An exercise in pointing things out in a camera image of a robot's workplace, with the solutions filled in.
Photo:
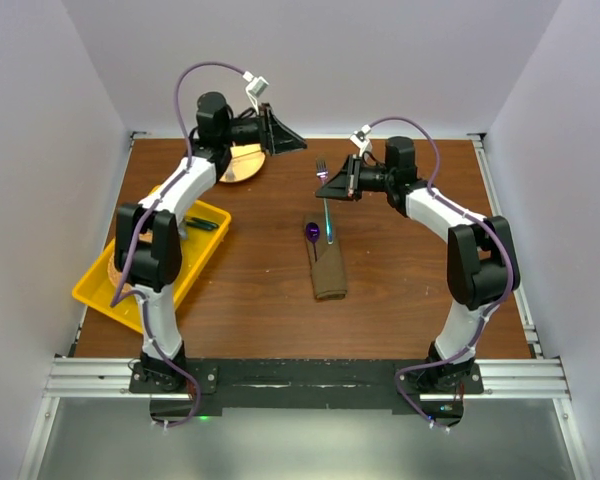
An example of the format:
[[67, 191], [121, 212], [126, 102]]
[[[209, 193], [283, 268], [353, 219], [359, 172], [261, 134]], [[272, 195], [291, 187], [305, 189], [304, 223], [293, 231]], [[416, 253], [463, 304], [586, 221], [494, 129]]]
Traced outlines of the brown cloth napkin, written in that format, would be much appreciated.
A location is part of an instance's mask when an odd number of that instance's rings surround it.
[[319, 301], [344, 299], [348, 293], [347, 276], [336, 230], [333, 230], [333, 243], [329, 244], [324, 214], [306, 214], [302, 221], [303, 231], [309, 223], [316, 223], [320, 230], [315, 243], [304, 233], [314, 298]]

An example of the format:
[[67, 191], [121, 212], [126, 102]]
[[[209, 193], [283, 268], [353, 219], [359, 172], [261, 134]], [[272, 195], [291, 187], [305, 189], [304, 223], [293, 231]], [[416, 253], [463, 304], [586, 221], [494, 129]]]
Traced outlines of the iridescent purple fork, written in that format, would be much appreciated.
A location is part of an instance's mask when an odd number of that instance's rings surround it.
[[[329, 177], [329, 171], [328, 171], [328, 167], [326, 165], [326, 161], [322, 157], [319, 157], [316, 160], [316, 176], [320, 180], [322, 186], [324, 186], [327, 183], [328, 177]], [[323, 207], [324, 207], [327, 243], [329, 245], [332, 245], [334, 243], [334, 231], [333, 231], [333, 224], [332, 224], [330, 210], [329, 210], [329, 204], [328, 204], [328, 200], [326, 198], [323, 198]]]

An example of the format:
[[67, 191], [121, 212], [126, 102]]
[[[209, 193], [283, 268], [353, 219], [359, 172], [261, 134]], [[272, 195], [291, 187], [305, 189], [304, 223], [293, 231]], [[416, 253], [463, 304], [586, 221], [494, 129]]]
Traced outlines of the iridescent blue spoon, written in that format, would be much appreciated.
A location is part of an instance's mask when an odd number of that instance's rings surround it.
[[309, 241], [309, 243], [312, 246], [313, 254], [314, 254], [314, 261], [317, 262], [318, 261], [317, 243], [318, 243], [318, 241], [320, 239], [320, 235], [321, 235], [320, 227], [315, 222], [308, 222], [305, 225], [304, 231], [305, 231], [306, 239]]

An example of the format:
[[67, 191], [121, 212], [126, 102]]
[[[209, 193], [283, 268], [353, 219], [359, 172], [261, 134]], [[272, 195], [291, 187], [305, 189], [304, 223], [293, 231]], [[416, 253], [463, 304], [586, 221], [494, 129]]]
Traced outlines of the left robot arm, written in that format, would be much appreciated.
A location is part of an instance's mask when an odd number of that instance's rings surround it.
[[182, 266], [180, 229], [187, 211], [227, 171], [234, 146], [259, 145], [275, 156], [304, 150], [306, 141], [262, 103], [249, 116], [234, 115], [219, 92], [197, 101], [196, 128], [175, 171], [152, 194], [116, 213], [114, 265], [141, 313], [141, 380], [165, 392], [193, 384], [176, 325], [173, 284]]

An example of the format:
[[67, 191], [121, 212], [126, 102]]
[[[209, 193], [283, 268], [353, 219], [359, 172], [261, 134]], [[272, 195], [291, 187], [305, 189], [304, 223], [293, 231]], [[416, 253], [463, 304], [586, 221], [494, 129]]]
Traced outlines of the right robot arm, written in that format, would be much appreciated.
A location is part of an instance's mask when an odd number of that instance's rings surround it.
[[424, 363], [399, 375], [422, 392], [446, 393], [470, 375], [492, 313], [519, 286], [510, 225], [502, 216], [485, 217], [459, 206], [420, 178], [415, 145], [408, 137], [386, 140], [383, 161], [370, 165], [370, 156], [348, 156], [316, 195], [358, 201], [366, 192], [383, 193], [398, 213], [446, 243], [447, 286], [453, 298], [449, 314]]

